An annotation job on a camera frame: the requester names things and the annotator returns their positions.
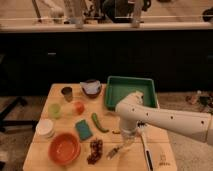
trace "cabinet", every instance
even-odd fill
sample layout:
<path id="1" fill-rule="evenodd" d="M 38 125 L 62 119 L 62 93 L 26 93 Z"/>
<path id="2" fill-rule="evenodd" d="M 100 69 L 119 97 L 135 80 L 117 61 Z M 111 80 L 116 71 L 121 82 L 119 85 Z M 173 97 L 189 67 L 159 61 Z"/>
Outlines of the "cabinet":
<path id="1" fill-rule="evenodd" d="M 213 30 L 8 33 L 0 40 L 20 94 L 109 75 L 152 78 L 157 91 L 213 87 Z"/>

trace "green cup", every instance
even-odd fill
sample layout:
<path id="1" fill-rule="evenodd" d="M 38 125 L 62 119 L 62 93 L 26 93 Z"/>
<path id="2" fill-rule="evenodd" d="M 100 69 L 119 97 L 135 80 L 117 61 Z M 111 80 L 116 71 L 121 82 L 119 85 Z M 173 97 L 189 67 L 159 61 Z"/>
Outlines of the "green cup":
<path id="1" fill-rule="evenodd" d="M 61 106 L 59 104 L 51 104 L 48 108 L 49 116 L 54 119 L 59 119 L 61 117 L 60 110 Z"/>

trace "wooden tabletop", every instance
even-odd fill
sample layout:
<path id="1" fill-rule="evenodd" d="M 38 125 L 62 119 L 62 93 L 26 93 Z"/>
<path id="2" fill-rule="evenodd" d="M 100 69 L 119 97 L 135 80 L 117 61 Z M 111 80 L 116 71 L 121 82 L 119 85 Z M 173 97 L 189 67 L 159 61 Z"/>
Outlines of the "wooden tabletop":
<path id="1" fill-rule="evenodd" d="M 71 86 L 73 89 L 73 101 L 71 102 L 66 102 L 61 94 L 61 89 L 65 86 Z M 89 99 L 84 95 L 79 84 L 53 84 L 43 108 L 41 118 L 49 118 L 48 107 L 53 103 L 60 104 L 61 117 L 57 120 L 53 119 L 55 130 L 53 137 L 43 138 L 35 133 L 23 169 L 25 171 L 148 170 L 143 145 L 139 137 L 135 138 L 135 142 L 128 150 L 119 152 L 111 160 L 106 158 L 107 153 L 112 148 L 122 143 L 122 138 L 120 134 L 112 133 L 113 130 L 118 130 L 119 117 L 117 117 L 113 111 L 107 110 L 104 106 L 104 93 L 105 85 L 103 85 L 101 94 L 97 98 Z M 76 101 L 82 101 L 85 105 L 85 111 L 81 115 L 78 115 L 73 110 L 73 103 Z M 95 127 L 91 120 L 91 114 L 93 112 L 97 113 L 102 126 L 110 130 L 108 133 L 102 133 Z M 89 124 L 93 136 L 80 143 L 81 153 L 74 162 L 66 166 L 59 166 L 53 163 L 48 156 L 48 148 L 51 141 L 55 136 L 63 132 L 71 132 L 78 137 L 77 131 L 75 130 L 75 123 L 82 119 L 85 119 Z M 146 128 L 146 134 L 154 170 L 177 170 L 167 131 L 148 125 Z M 95 165 L 89 165 L 87 163 L 87 157 L 91 153 L 89 143 L 95 138 L 103 140 L 103 155 Z"/>

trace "green tray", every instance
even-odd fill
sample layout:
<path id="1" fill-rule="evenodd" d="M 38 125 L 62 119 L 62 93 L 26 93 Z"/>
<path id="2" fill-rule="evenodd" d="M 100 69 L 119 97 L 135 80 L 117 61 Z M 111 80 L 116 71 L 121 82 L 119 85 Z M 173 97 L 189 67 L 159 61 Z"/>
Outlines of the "green tray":
<path id="1" fill-rule="evenodd" d="M 109 76 L 107 80 L 105 106 L 115 110 L 116 104 L 129 93 L 141 91 L 144 93 L 144 106 L 157 107 L 154 81 L 147 78 Z"/>

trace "green sponge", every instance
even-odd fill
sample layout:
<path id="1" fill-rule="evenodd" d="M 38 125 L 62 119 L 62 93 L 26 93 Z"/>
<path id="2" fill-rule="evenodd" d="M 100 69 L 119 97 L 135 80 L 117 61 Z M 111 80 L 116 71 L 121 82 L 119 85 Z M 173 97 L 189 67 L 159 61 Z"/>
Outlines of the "green sponge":
<path id="1" fill-rule="evenodd" d="M 77 122 L 75 128 L 78 131 L 81 141 L 86 140 L 93 135 L 85 119 Z"/>

